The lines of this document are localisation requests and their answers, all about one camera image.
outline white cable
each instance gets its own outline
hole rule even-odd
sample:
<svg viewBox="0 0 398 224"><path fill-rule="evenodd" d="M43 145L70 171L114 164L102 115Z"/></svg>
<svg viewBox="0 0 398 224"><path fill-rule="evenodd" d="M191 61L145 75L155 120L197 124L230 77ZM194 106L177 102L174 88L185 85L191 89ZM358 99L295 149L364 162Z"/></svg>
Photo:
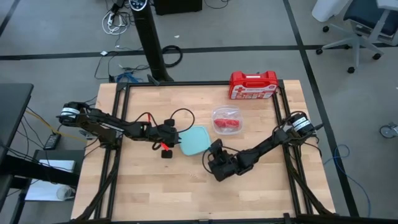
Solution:
<svg viewBox="0 0 398 224"><path fill-rule="evenodd" d="M128 26L127 26L127 24L124 24L124 23L123 23L122 16L121 16L120 14L119 14L119 26L117 26L117 27L115 27L115 28L111 28L111 26L108 25L108 30L109 30L109 31L107 31L107 30L105 29L105 27L104 27L104 21L105 21L105 19L106 19L110 14L111 14L111 12L109 11L109 12L102 18L102 29L104 30L104 32L105 32L106 34L109 34L109 35L120 35L120 34L123 34L125 31L127 31Z"/></svg>

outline red object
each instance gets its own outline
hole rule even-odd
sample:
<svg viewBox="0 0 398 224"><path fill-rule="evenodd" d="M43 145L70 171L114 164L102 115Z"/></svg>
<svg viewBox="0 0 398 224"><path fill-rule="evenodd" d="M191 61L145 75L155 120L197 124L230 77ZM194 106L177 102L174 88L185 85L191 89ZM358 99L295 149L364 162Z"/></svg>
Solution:
<svg viewBox="0 0 398 224"><path fill-rule="evenodd" d="M167 147L166 144L164 144L164 143L161 142L160 145L161 145L166 151L169 150L169 147Z"/></svg>
<svg viewBox="0 0 398 224"><path fill-rule="evenodd" d="M238 71L232 73L229 79L229 98L266 99L274 94L277 87L278 79L273 71L250 75Z"/></svg>
<svg viewBox="0 0 398 224"><path fill-rule="evenodd" d="M234 119L215 119L214 123L219 128L238 128L239 121Z"/></svg>

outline blue cable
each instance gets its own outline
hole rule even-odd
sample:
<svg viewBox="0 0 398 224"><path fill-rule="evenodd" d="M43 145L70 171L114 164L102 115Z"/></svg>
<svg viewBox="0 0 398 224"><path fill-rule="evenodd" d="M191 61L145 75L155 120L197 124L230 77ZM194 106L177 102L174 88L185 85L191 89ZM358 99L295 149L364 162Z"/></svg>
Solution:
<svg viewBox="0 0 398 224"><path fill-rule="evenodd" d="M348 150L348 153L346 156L336 156L337 150L341 146L345 147ZM330 162L333 159L335 161L336 166L339 168L340 172L342 172L345 176L347 176L350 180L352 180L356 185L358 185L362 189L362 191L365 193L366 199L368 200L368 218L369 218L371 216L372 210L371 210L371 200L369 199L368 193L366 193L365 189L362 187L362 185L360 183L358 183L356 180L354 180L352 177L350 177L348 174L346 174L343 171L343 169L340 167L340 165L337 163L337 160L336 160L337 158L347 158L350 153L351 153L350 149L347 145L340 144L335 148L334 153L333 153L333 158L328 159L326 162L323 163L323 165L326 165L328 162Z"/></svg>
<svg viewBox="0 0 398 224"><path fill-rule="evenodd" d="M143 82L144 80L141 78L136 78L132 75L132 72L124 72L116 77L116 82L120 82L123 78L127 78L127 82L130 83L139 83Z"/></svg>

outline red clip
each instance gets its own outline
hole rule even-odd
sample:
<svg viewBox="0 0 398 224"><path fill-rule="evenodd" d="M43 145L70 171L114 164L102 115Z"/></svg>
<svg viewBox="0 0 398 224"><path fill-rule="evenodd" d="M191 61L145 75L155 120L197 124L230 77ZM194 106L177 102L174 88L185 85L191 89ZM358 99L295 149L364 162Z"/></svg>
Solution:
<svg viewBox="0 0 398 224"><path fill-rule="evenodd" d="M164 144L164 143L161 142L160 145L161 145L166 151L169 150L169 147L167 147L166 144Z"/></svg>

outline black box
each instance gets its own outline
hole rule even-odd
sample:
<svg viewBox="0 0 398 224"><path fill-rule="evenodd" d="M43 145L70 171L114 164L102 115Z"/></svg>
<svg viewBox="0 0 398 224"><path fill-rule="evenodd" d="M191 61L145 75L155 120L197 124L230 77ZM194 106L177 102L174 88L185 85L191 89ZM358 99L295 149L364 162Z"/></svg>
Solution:
<svg viewBox="0 0 398 224"><path fill-rule="evenodd" d="M154 0L156 14L197 12L202 9L202 0Z"/></svg>

